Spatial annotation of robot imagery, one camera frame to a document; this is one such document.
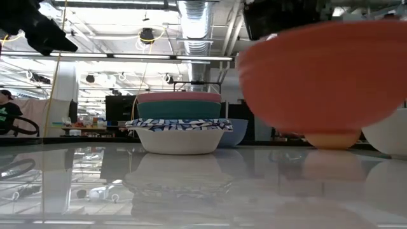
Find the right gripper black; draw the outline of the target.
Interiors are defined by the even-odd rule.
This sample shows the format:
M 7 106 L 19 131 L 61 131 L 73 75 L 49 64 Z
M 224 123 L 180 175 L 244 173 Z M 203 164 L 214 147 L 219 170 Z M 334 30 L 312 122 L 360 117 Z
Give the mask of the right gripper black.
M 251 41 L 321 20 L 323 1 L 253 0 L 243 2 L 245 28 Z

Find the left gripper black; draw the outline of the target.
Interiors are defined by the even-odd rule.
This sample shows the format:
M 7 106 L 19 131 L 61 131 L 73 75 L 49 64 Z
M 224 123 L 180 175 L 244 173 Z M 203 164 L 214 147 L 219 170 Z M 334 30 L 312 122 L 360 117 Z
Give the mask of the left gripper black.
M 54 50 L 76 52 L 78 47 L 47 17 L 41 18 L 38 0 L 1 0 L 1 30 L 17 35 L 25 32 L 28 45 L 44 56 Z

